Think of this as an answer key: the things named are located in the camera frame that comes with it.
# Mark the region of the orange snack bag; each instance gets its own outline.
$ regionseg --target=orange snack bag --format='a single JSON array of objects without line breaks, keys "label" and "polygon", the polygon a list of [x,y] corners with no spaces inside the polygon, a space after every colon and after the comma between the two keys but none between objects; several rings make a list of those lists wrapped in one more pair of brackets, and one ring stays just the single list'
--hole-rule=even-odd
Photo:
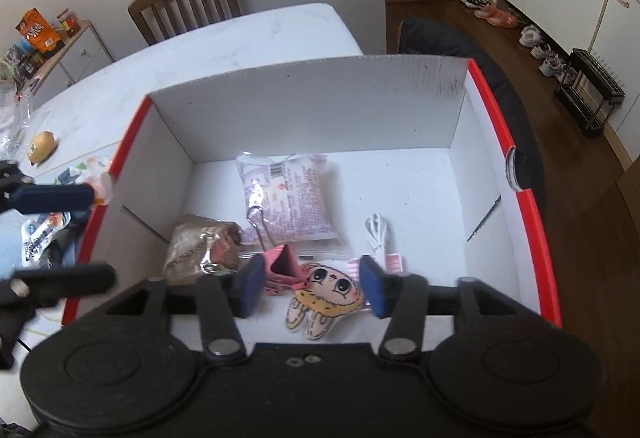
[{"label": "orange snack bag", "polygon": [[47,23],[38,9],[25,12],[15,30],[41,54],[54,52],[60,41],[58,33]]}]

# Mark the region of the metal screw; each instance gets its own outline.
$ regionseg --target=metal screw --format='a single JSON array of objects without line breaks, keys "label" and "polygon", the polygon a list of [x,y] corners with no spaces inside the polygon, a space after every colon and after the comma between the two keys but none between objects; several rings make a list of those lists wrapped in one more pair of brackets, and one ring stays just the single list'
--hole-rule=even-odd
[{"label": "metal screw", "polygon": [[301,366],[305,365],[305,361],[302,360],[299,357],[289,357],[286,361],[285,364],[287,366],[291,366],[292,368],[299,368]]},{"label": "metal screw", "polygon": [[209,343],[209,351],[214,355],[233,355],[240,350],[240,343],[233,339],[216,339]]},{"label": "metal screw", "polygon": [[14,291],[18,297],[27,297],[29,295],[29,287],[21,279],[12,279],[9,288]]},{"label": "metal screw", "polygon": [[321,362],[322,358],[318,357],[317,355],[306,355],[305,356],[305,362],[307,364],[318,364],[318,362]]},{"label": "metal screw", "polygon": [[395,337],[385,342],[385,350],[392,355],[406,355],[413,352],[418,346],[411,339]]}]

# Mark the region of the chair backrest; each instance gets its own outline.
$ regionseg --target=chair backrest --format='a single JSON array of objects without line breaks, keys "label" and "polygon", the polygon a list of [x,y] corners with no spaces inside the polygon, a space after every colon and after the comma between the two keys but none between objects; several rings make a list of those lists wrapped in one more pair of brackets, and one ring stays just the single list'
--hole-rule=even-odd
[{"label": "chair backrest", "polygon": [[147,44],[240,16],[238,0],[134,0],[129,15]]}]

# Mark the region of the white marble table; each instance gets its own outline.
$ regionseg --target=white marble table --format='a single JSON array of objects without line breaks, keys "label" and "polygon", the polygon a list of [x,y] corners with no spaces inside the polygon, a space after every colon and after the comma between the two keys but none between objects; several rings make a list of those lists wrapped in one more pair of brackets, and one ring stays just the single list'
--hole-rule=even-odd
[{"label": "white marble table", "polygon": [[[149,92],[244,68],[361,54],[338,14],[326,4],[259,12],[187,32],[109,65],[42,105],[32,114],[27,140],[40,131],[52,131],[59,147],[45,163],[32,167],[23,158],[20,168],[39,183],[51,183],[65,167],[86,157],[110,157]],[[3,224],[2,218],[0,233],[15,225],[9,218]],[[61,317],[62,304],[32,321],[23,340],[36,345],[57,331]],[[25,353],[18,348],[20,364]],[[17,367],[0,372],[0,418],[33,428]]]}]

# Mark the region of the coiled white cord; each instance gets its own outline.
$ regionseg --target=coiled white cord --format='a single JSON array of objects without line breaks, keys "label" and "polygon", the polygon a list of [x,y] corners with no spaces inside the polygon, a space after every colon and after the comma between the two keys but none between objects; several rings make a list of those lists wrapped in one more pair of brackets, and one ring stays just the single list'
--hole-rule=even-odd
[{"label": "coiled white cord", "polygon": [[375,260],[383,269],[386,267],[386,221],[378,213],[373,213],[364,222],[367,241],[373,247]]}]

